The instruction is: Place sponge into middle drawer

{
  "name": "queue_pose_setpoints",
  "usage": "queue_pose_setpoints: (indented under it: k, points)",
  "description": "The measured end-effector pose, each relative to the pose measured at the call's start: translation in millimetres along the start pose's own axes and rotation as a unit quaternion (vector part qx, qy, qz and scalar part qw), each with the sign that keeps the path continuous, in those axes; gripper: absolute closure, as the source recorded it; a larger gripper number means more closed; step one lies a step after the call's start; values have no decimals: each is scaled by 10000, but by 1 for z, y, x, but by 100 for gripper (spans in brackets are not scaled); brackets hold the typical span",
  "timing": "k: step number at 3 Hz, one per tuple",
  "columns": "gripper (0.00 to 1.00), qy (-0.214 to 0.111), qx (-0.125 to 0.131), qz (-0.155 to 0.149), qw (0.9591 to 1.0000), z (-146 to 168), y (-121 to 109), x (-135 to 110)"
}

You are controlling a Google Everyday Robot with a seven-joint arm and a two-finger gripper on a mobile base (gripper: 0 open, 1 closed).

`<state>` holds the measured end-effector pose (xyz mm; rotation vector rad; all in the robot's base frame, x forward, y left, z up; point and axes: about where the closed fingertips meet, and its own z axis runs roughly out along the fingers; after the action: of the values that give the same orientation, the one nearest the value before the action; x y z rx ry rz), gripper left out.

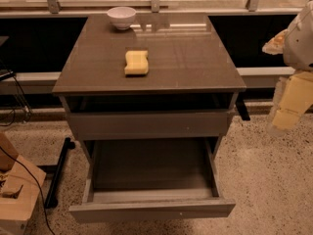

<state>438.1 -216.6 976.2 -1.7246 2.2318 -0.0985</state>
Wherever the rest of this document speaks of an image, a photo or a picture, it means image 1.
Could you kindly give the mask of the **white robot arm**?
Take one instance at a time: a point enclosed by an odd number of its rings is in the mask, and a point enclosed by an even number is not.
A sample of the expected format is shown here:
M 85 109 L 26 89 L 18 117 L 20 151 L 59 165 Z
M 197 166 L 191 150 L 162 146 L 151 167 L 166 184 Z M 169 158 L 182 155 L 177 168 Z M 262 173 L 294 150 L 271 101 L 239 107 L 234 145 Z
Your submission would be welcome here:
M 288 28 L 268 41 L 262 51 L 282 54 L 284 63 L 294 69 L 293 75 L 280 77 L 276 83 L 268 116 L 268 133 L 283 136 L 313 106 L 313 0 L 309 0 Z

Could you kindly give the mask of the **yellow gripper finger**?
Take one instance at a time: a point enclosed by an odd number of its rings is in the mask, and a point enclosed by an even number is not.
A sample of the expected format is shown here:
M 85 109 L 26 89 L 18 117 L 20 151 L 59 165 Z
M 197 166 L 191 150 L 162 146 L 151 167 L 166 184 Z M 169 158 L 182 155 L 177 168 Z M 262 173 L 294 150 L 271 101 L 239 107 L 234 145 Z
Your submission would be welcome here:
M 267 43 L 264 44 L 262 51 L 270 55 L 283 54 L 287 32 L 288 31 L 284 29 L 272 37 Z
M 289 78 L 280 77 L 268 116 L 267 132 L 279 137 L 288 133 L 313 105 L 313 73 L 299 71 Z

